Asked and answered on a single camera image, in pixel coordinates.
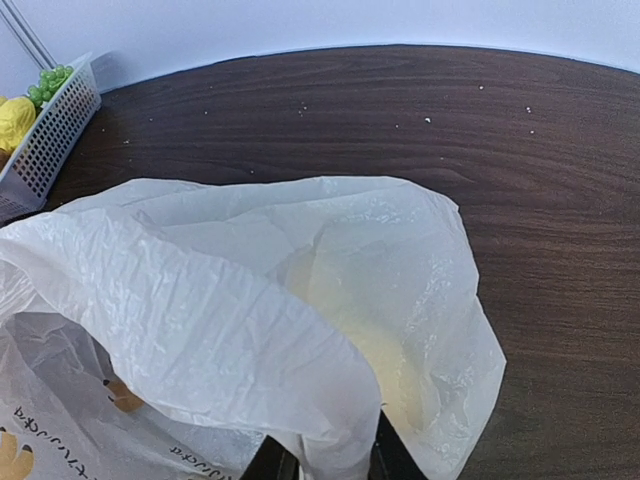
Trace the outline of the green toy grape bunch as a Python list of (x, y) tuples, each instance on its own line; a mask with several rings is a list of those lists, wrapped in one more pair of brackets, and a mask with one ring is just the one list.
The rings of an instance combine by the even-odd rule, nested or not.
[(27, 89), (27, 96), (36, 108), (49, 102), (74, 72), (71, 66), (58, 65), (52, 70), (42, 70), (37, 85)]

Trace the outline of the cream printed plastic bag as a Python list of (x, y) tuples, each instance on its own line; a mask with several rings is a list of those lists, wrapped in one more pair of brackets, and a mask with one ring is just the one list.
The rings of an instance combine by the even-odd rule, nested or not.
[(138, 179), (1, 231), (1, 475), (459, 476), (506, 358), (457, 205), (390, 177)]

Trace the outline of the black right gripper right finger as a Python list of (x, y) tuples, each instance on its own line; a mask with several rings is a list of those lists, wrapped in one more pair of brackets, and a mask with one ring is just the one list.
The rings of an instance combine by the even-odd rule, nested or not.
[(384, 411), (380, 413), (368, 478), (371, 480), (425, 480), (424, 474)]

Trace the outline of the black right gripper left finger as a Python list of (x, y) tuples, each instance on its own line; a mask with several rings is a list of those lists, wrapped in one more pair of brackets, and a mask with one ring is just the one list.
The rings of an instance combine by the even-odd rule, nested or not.
[(298, 480), (298, 460), (278, 441), (266, 436), (241, 480)]

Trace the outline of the large yellow toy lemon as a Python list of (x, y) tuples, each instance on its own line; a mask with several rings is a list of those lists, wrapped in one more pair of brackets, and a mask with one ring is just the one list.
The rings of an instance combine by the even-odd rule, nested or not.
[(1, 97), (1, 149), (12, 154), (20, 145), (36, 120), (36, 109), (27, 97)]

